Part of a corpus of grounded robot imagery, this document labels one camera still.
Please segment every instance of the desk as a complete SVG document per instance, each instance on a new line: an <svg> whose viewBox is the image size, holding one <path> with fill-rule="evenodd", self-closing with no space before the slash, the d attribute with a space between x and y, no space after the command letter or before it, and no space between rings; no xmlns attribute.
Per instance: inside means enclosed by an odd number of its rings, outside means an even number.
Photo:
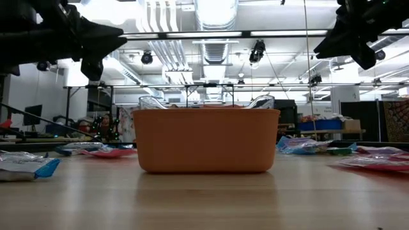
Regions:
<svg viewBox="0 0 409 230"><path fill-rule="evenodd" d="M137 157L63 158L55 175L0 184L2 230L376 230L409 226L409 174L277 155L263 174L146 174Z"/></svg>
<svg viewBox="0 0 409 230"><path fill-rule="evenodd" d="M364 134L366 130L311 130L311 131L301 131L301 134L311 135L324 135L324 134L359 134L359 139L362 141L362 134Z"/></svg>

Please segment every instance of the blue bin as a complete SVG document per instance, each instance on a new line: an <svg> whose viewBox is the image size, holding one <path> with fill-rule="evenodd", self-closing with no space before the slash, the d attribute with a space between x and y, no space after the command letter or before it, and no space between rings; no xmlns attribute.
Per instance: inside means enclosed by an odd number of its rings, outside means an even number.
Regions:
<svg viewBox="0 0 409 230"><path fill-rule="evenodd" d="M315 121L317 130L341 130L343 129L343 122L341 120L319 120ZM314 130L314 123L312 121L298 124L298 129L301 131Z"/></svg>

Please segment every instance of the table surface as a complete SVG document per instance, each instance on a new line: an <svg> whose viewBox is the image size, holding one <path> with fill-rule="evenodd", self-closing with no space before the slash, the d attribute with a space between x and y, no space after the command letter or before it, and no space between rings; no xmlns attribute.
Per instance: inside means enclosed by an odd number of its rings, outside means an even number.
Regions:
<svg viewBox="0 0 409 230"><path fill-rule="evenodd" d="M0 183L7 229L408 229L409 174L277 155L263 174L146 174L137 157L64 158L51 178Z"/></svg>
<svg viewBox="0 0 409 230"><path fill-rule="evenodd" d="M365 133L366 130L311 130L311 131L301 131L301 134L361 134Z"/></svg>

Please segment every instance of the orange plastic bin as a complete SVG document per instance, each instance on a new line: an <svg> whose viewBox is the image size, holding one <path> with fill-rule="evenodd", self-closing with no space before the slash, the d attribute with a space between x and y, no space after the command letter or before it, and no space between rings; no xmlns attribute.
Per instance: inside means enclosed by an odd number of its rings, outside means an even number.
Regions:
<svg viewBox="0 0 409 230"><path fill-rule="evenodd" d="M260 173L275 155L280 111L135 111L141 167L150 173Z"/></svg>

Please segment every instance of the cardboard box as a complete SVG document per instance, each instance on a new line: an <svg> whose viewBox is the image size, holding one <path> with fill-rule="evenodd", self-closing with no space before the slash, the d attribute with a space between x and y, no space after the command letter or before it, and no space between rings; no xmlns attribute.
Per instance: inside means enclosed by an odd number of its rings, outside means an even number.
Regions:
<svg viewBox="0 0 409 230"><path fill-rule="evenodd" d="M360 130L360 120L344 121L343 130Z"/></svg>

